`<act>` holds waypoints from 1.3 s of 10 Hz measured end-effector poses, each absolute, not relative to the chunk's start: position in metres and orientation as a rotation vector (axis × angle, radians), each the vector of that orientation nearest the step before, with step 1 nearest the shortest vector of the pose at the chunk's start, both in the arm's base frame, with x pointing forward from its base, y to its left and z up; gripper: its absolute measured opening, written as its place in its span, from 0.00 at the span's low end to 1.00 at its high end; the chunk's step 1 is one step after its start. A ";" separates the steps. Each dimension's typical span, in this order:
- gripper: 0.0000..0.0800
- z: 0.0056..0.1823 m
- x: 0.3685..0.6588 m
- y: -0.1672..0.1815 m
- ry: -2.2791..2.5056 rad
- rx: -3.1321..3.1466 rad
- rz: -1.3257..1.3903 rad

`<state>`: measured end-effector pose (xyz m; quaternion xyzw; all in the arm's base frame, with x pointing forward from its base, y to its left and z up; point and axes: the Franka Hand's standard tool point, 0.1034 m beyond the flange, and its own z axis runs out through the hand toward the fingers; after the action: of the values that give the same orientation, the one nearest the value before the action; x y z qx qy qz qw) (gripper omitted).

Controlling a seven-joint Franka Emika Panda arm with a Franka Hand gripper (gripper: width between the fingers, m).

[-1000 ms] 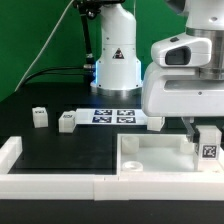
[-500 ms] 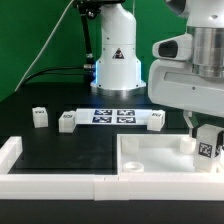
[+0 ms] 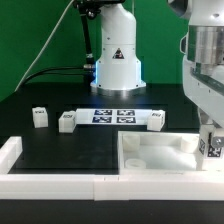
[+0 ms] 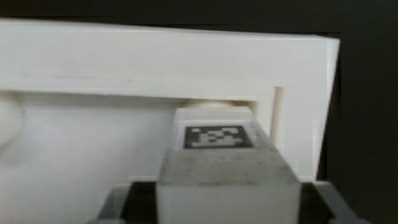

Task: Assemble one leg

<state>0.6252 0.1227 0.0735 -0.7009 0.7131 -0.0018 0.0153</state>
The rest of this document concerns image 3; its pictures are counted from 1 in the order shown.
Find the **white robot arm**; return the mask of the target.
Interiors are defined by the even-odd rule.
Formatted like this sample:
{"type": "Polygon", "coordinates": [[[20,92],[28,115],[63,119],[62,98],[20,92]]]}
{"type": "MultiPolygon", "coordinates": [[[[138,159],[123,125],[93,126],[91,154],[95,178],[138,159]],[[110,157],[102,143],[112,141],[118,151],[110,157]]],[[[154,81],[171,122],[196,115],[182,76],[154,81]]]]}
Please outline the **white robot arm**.
{"type": "MultiPolygon", "coordinates": [[[[167,0],[189,21],[182,38],[185,95],[199,108],[200,123],[211,129],[209,143],[224,146],[224,0],[167,0]]],[[[136,20],[122,5],[104,1],[102,51],[91,90],[127,96],[145,87],[136,57],[136,20]]]]}

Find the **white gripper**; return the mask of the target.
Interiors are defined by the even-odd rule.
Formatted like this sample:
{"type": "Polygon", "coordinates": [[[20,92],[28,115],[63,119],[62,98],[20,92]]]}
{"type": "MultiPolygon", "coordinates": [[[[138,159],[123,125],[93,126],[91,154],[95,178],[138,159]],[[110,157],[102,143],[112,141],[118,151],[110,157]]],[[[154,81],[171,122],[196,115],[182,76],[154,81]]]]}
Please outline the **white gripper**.
{"type": "Polygon", "coordinates": [[[183,57],[183,89],[185,95],[222,128],[212,132],[211,145],[224,147],[224,66],[211,69],[211,75],[192,74],[195,64],[183,57]]]}

